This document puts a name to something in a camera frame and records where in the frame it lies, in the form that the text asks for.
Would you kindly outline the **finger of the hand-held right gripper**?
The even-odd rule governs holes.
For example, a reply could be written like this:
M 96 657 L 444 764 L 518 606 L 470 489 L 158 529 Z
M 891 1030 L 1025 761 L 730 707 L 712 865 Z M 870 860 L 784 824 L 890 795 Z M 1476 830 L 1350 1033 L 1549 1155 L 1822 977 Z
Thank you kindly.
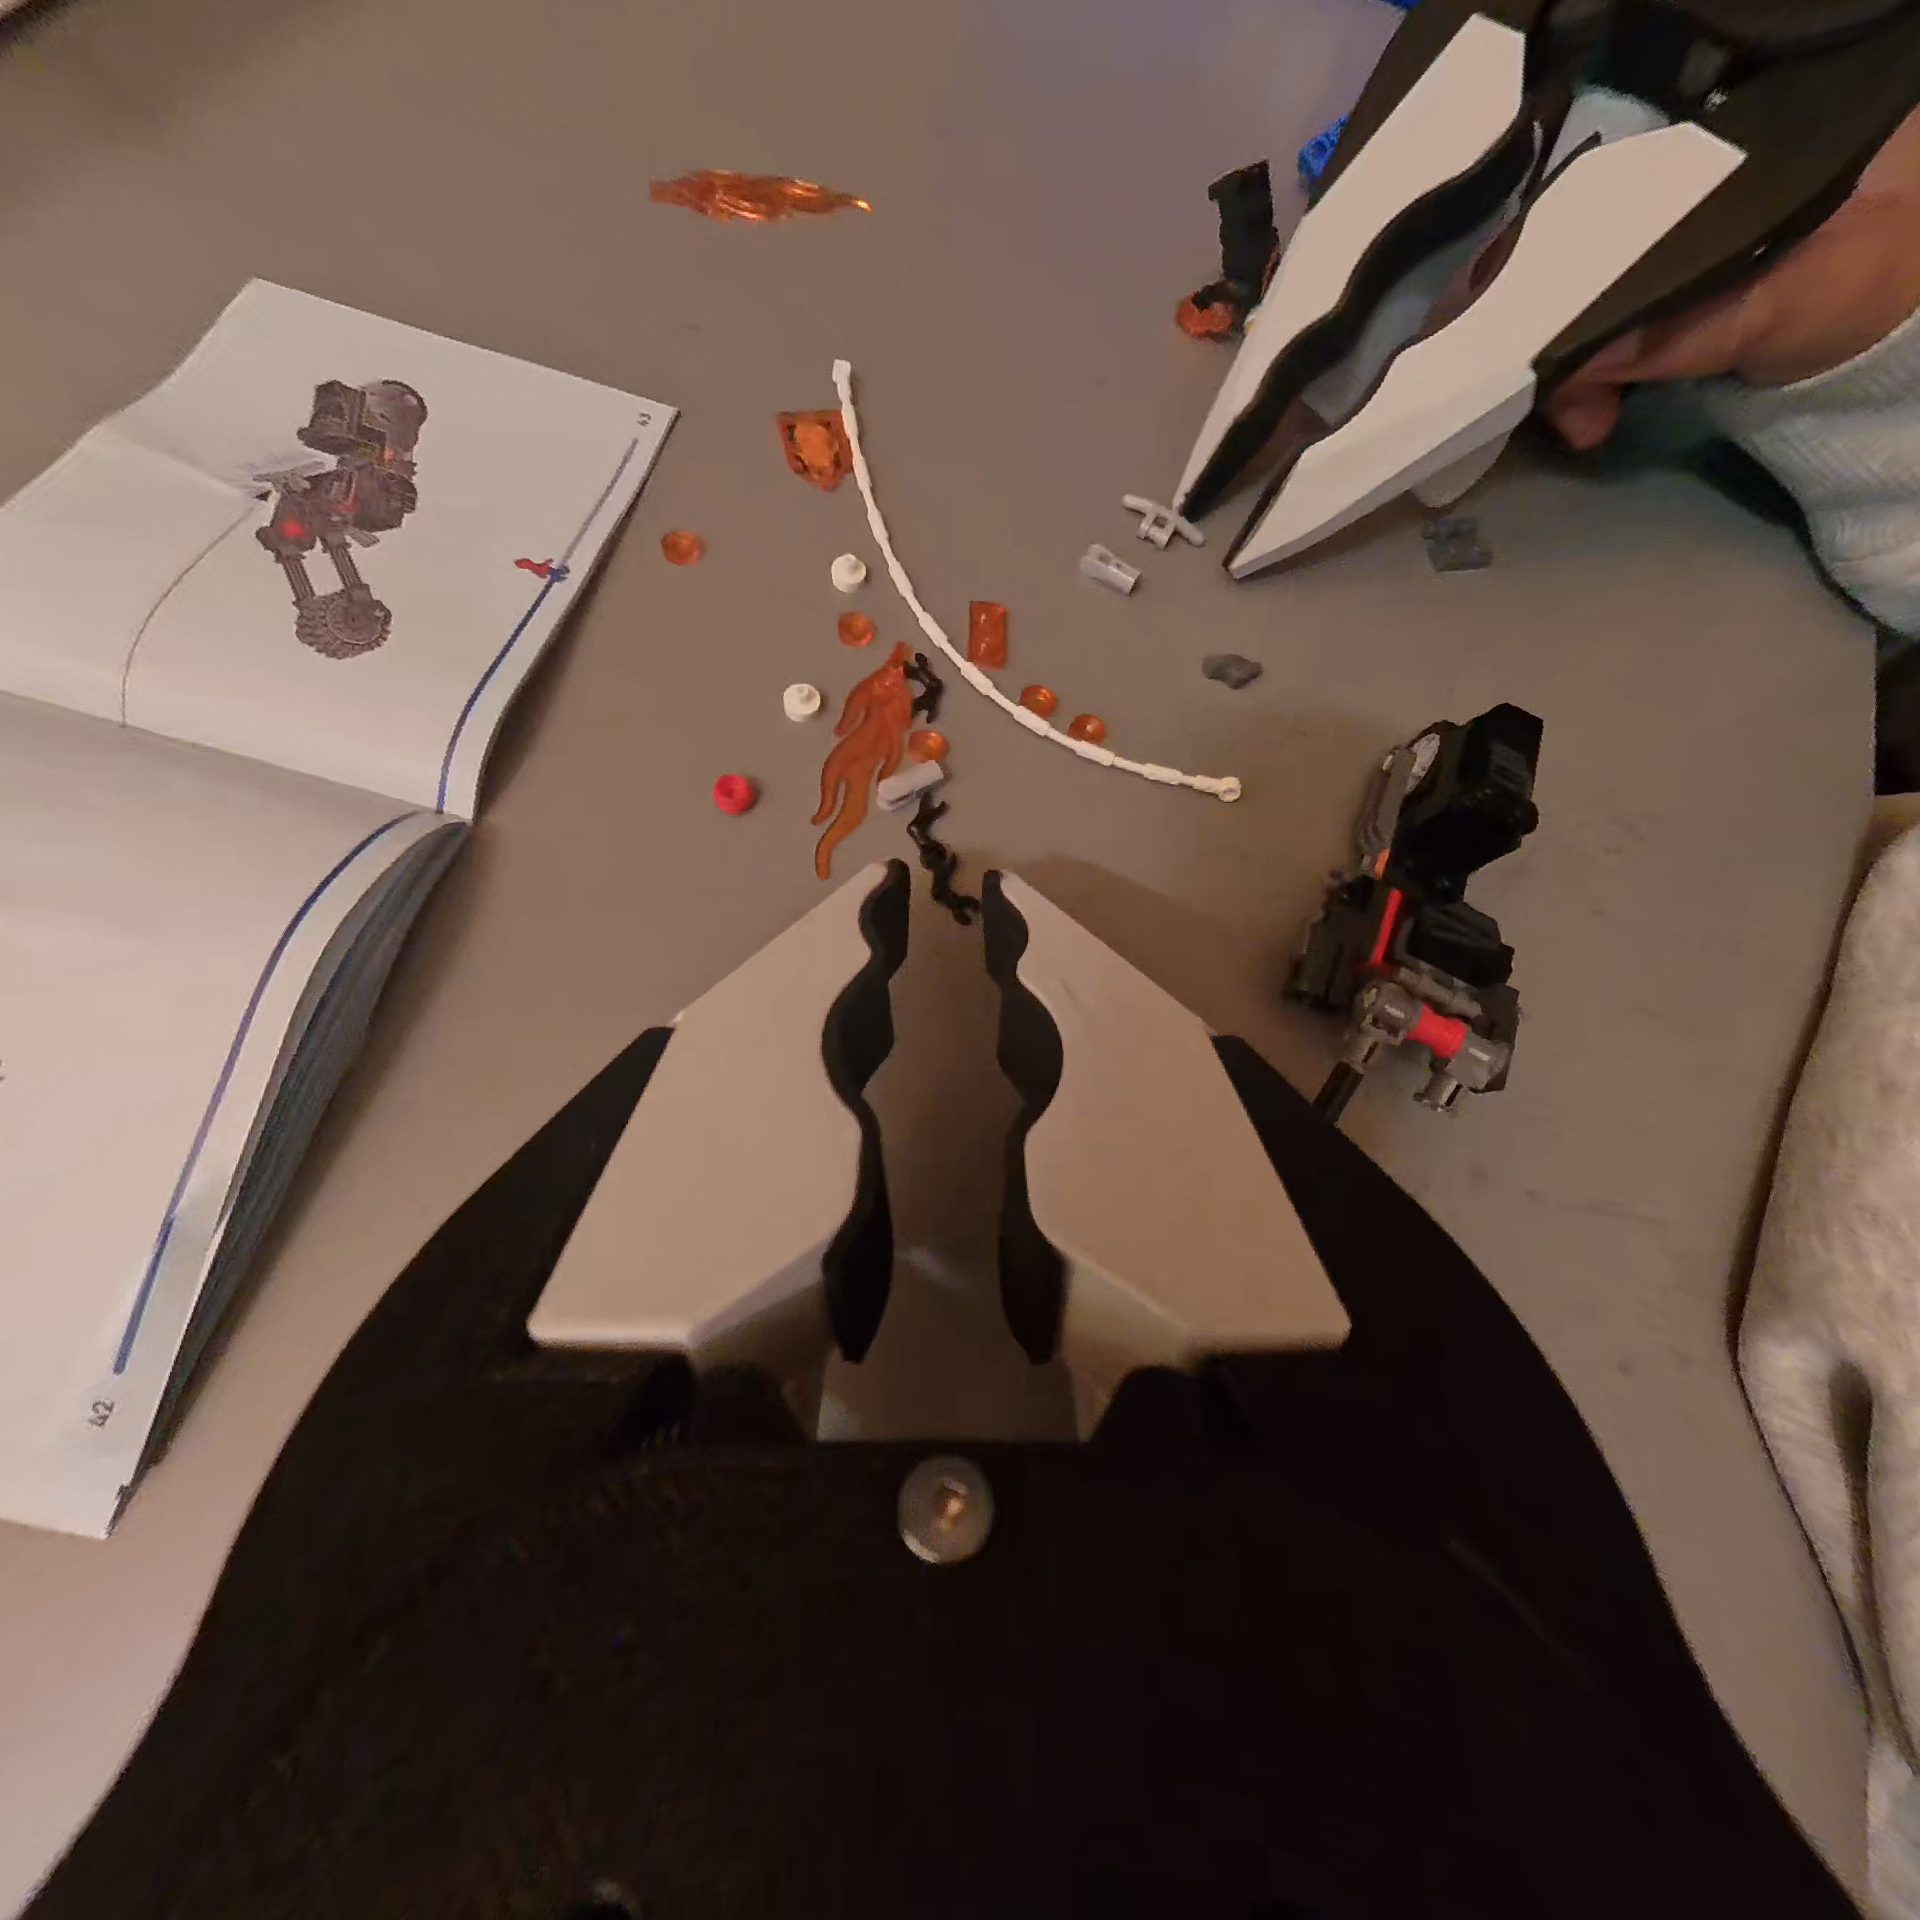
M 1571 158 L 1480 300 L 1405 348 L 1358 414 L 1308 446 L 1242 530 L 1230 577 L 1304 555 L 1517 428 L 1547 348 L 1742 162 L 1738 145 L 1696 123 Z
M 1176 507 L 1208 518 L 1274 439 L 1288 410 L 1360 343 L 1395 289 L 1483 234 L 1524 185 L 1538 137 L 1529 44 L 1466 16 L 1288 241 L 1192 449 Z

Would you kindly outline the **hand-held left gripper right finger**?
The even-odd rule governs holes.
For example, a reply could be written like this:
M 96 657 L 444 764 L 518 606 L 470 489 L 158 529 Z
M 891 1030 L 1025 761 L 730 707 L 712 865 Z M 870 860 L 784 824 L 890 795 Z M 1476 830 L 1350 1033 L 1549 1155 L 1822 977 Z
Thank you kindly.
M 1074 1428 L 1141 1372 L 1333 1353 L 1353 1321 L 1269 1159 L 1212 1026 L 1030 882 L 980 884 L 1016 1092 L 998 1296 Z

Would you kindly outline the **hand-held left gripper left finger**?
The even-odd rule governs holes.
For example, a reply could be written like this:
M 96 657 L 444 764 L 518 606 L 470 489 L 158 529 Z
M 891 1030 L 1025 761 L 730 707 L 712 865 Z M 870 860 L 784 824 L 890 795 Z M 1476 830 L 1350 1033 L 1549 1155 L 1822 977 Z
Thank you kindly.
M 894 1279 L 866 1088 L 907 912 L 905 865 L 875 863 L 680 1014 L 531 1310 L 537 1346 L 866 1358 Z

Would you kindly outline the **black lego motorcycle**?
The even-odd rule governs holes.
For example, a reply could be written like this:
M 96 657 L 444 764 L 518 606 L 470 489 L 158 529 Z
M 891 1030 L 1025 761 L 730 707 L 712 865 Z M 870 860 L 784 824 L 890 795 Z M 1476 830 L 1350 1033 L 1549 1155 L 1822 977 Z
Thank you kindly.
M 1426 1059 L 1416 1098 L 1434 1114 L 1504 1088 L 1523 1020 L 1516 953 L 1467 889 L 1538 827 L 1544 737 L 1536 714 L 1497 705 L 1381 760 L 1353 857 L 1331 876 L 1284 985 L 1344 1026 L 1341 1059 L 1312 1103 L 1328 1120 L 1387 1051 Z

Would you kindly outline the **instruction booklet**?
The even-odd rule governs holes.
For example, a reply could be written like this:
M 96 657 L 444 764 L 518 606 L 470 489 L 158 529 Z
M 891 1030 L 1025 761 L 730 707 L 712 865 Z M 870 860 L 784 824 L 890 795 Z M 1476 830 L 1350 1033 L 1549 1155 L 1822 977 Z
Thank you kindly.
M 253 280 L 5 504 L 5 1522 L 165 1449 L 677 419 Z

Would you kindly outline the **orange lego flame piece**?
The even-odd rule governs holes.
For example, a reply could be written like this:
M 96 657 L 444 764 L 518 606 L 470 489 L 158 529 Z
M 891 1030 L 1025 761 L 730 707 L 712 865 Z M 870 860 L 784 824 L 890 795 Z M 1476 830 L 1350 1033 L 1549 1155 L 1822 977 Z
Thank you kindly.
M 907 665 L 909 648 L 899 640 L 884 663 L 852 687 L 832 728 L 809 820 L 820 830 L 811 857 L 818 880 L 832 876 L 832 855 L 864 824 L 875 784 L 900 764 L 914 710 Z

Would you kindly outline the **long orange lego flame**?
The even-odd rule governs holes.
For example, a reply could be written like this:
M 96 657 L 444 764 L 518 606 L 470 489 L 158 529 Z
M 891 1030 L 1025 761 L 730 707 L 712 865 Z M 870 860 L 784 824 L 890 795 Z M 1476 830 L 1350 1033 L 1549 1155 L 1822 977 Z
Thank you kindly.
M 717 225 L 754 226 L 832 218 L 843 210 L 873 210 L 869 199 L 827 184 L 714 167 L 651 180 L 649 202 L 682 209 Z

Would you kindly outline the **person's right hand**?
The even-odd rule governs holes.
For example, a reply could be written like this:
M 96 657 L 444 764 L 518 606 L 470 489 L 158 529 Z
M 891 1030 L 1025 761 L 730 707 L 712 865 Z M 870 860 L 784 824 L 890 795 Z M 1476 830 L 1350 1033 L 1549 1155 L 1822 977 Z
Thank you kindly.
M 1878 346 L 1915 307 L 1917 115 L 1908 112 L 1805 241 L 1740 287 L 1600 348 L 1538 412 L 1571 449 L 1595 449 L 1633 386 L 1738 377 L 1782 388 Z

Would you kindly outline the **orange flame minifigure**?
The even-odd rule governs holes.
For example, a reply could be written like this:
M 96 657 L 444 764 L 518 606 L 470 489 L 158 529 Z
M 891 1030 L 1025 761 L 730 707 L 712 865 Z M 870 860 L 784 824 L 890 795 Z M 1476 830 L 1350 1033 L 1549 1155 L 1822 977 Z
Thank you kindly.
M 1269 161 L 1230 169 L 1208 187 L 1217 210 L 1217 275 L 1176 312 L 1177 330 L 1202 343 L 1237 339 L 1258 310 L 1280 256 Z

